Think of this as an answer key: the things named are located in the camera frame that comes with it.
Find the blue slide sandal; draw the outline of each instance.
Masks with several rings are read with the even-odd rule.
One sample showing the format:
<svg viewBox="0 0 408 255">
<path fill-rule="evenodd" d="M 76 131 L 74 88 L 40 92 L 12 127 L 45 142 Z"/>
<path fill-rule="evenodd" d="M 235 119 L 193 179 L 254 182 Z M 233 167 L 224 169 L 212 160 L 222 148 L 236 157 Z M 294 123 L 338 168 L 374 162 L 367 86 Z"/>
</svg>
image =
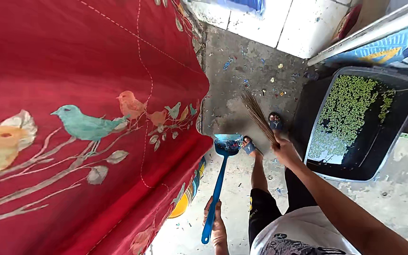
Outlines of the blue slide sandal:
<svg viewBox="0 0 408 255">
<path fill-rule="evenodd" d="M 270 120 L 271 116 L 273 116 L 274 119 L 277 117 L 277 120 Z M 281 131 L 283 129 L 283 124 L 281 123 L 280 115 L 278 113 L 270 113 L 268 115 L 268 123 L 272 130 Z"/>
<path fill-rule="evenodd" d="M 257 148 L 256 148 L 256 146 L 254 145 L 253 140 L 252 140 L 249 136 L 244 136 L 244 137 L 243 137 L 243 140 L 244 140 L 244 141 L 245 141 L 245 138 L 250 139 L 250 142 L 247 143 L 247 144 L 245 145 L 245 147 L 243 147 L 243 150 L 244 150 L 248 155 L 250 155 L 250 153 L 252 153 L 253 151 L 255 151 Z"/>
</svg>

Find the black pants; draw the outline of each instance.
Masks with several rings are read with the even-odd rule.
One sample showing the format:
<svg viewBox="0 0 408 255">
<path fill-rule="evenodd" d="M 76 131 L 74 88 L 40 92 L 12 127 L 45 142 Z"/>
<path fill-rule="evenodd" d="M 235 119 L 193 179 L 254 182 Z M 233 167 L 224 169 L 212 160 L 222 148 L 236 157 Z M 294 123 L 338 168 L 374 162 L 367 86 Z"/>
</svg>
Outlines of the black pants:
<svg viewBox="0 0 408 255">
<path fill-rule="evenodd" d="M 286 213 L 307 206 L 317 206 L 311 193 L 289 168 L 286 168 L 284 176 L 286 178 L 287 199 L 289 200 L 289 208 Z M 251 190 L 250 204 L 248 239 L 251 249 L 254 238 L 261 230 L 282 216 L 282 214 L 272 195 L 260 189 Z"/>
</svg>

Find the dustpan handle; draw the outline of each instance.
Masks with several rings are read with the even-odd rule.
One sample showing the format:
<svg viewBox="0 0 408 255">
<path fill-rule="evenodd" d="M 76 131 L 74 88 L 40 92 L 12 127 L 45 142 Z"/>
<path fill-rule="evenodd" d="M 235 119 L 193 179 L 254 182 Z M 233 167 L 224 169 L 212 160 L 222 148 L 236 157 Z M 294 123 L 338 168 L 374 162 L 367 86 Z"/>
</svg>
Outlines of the dustpan handle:
<svg viewBox="0 0 408 255">
<path fill-rule="evenodd" d="M 224 156 L 223 163 L 221 164 L 220 173 L 218 174 L 217 184 L 215 184 L 215 190 L 213 190 L 213 200 L 210 204 L 210 208 L 207 214 L 207 220 L 205 221 L 201 242 L 207 244 L 210 240 L 210 234 L 212 232 L 213 221 L 215 220 L 215 206 L 220 199 L 221 187 L 223 186 L 224 170 L 226 169 L 226 162 L 228 156 Z"/>
</svg>

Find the hand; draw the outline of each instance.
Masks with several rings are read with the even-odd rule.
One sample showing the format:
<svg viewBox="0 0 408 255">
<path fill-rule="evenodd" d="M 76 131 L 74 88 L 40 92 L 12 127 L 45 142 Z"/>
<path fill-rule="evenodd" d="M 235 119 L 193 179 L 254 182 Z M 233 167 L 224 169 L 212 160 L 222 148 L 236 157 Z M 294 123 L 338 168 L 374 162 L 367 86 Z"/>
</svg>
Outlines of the hand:
<svg viewBox="0 0 408 255">
<path fill-rule="evenodd" d="M 281 164 L 288 168 L 303 164 L 291 141 L 280 138 L 277 135 L 275 135 L 275 139 L 278 143 L 272 144 L 272 149 Z"/>
<path fill-rule="evenodd" d="M 213 201 L 213 196 L 210 197 L 207 205 L 204 208 L 204 222 L 207 220 L 208 211 L 210 208 L 210 204 Z M 212 226 L 212 234 L 210 235 L 210 239 L 212 241 L 213 246 L 228 246 L 228 236 L 226 235 L 226 228 L 224 227 L 223 220 L 221 219 L 221 201 L 217 202 L 215 206 L 215 220 L 213 221 Z"/>
</svg>

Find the green sprouts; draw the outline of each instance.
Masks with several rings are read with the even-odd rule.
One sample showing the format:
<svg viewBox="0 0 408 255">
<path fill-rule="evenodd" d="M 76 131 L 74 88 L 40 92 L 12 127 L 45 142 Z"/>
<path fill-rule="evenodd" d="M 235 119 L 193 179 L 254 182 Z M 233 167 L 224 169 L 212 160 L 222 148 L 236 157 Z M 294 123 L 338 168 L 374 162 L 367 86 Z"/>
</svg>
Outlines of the green sprouts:
<svg viewBox="0 0 408 255">
<path fill-rule="evenodd" d="M 353 75 L 340 75 L 335 80 L 320 113 L 309 158 L 331 158 L 347 153 L 365 124 L 366 111 L 379 96 L 376 91 L 378 85 L 377 81 Z M 378 117 L 383 123 L 393 101 L 394 90 L 381 95 L 383 105 Z"/>
</svg>

